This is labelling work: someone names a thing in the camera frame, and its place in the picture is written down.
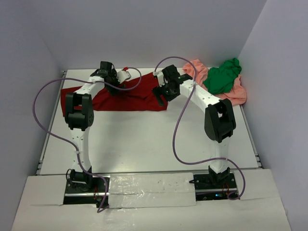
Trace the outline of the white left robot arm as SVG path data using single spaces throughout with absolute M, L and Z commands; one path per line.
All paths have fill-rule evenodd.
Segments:
M 79 89 L 66 94 L 64 119 L 70 129 L 72 143 L 77 147 L 77 157 L 68 178 L 72 187 L 88 192 L 94 186 L 89 158 L 89 132 L 94 122 L 92 99 L 104 88 L 115 94 L 130 78 L 127 70 L 116 71 L 112 63 L 101 61 L 100 68 Z

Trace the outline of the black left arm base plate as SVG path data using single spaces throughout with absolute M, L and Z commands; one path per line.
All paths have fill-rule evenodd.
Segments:
M 106 183 L 98 177 L 92 179 L 91 185 L 74 183 L 67 180 L 64 192 L 64 205 L 95 205 L 99 208 L 106 195 L 102 208 L 108 206 L 108 190 L 105 194 Z

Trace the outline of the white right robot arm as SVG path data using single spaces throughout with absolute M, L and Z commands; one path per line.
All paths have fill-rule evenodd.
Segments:
M 163 106 L 165 101 L 170 102 L 182 95 L 205 114 L 205 134 L 214 144 L 214 149 L 211 151 L 213 156 L 207 160 L 210 163 L 207 183 L 214 188 L 220 188 L 230 174 L 227 164 L 229 143 L 236 128 L 231 101 L 211 95 L 190 75 L 181 75 L 174 65 L 161 71 L 154 71 L 153 76 L 158 80 L 158 86 L 154 87 L 152 92 L 160 106 Z

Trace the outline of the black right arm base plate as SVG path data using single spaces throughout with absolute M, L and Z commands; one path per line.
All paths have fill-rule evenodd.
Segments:
M 237 184 L 233 173 L 226 179 L 213 183 L 210 174 L 194 174 L 189 181 L 195 188 L 196 201 L 227 200 L 238 197 Z

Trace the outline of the red t-shirt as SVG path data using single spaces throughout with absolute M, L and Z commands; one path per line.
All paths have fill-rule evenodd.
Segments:
M 161 106 L 152 92 L 152 89 L 158 85 L 158 81 L 152 73 L 143 75 L 141 78 L 124 81 L 118 87 L 126 90 L 115 90 L 115 95 L 108 91 L 108 86 L 100 88 L 100 91 L 92 97 L 90 111 L 154 111 L 160 112 L 167 110 L 168 103 L 163 100 Z

